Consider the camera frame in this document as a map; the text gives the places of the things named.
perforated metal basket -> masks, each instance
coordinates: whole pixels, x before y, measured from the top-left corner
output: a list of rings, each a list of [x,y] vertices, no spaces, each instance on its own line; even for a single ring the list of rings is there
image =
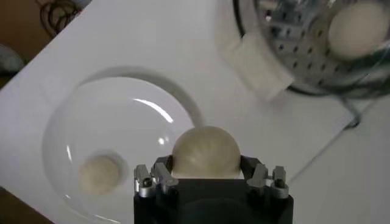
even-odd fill
[[[292,88],[343,97],[382,96],[390,93],[389,34],[375,51],[356,60],[341,60],[329,48],[327,34],[333,17],[343,8],[361,1],[369,0],[234,2],[240,32],[244,34],[248,24],[256,19],[260,35],[266,37],[276,58],[295,76]],[[389,1],[370,1],[390,9]]]

